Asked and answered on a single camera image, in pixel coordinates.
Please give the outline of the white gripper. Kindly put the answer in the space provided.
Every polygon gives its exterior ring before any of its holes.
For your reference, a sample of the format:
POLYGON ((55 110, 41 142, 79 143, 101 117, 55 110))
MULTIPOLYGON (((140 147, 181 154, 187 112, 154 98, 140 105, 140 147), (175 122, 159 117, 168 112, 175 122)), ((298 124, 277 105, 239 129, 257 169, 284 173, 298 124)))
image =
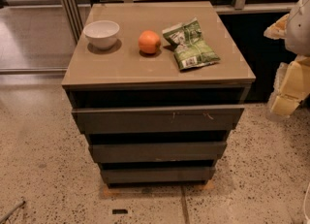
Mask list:
MULTIPOLYGON (((269 39, 286 38, 288 14, 265 29, 269 39)), ((281 63, 277 69, 273 92, 267 102, 268 118, 289 118, 300 103, 310 95, 310 57, 298 55, 290 64, 281 63)))

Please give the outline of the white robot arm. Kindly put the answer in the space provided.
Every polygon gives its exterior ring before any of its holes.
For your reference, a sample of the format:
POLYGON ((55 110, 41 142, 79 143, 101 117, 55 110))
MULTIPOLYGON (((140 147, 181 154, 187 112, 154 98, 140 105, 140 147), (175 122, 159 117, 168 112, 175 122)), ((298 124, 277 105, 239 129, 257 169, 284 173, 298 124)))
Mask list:
POLYGON ((280 63, 267 102, 267 117, 279 121, 289 118, 310 95, 310 0, 298 0, 263 35, 273 40, 283 39, 286 50, 296 55, 289 64, 280 63))

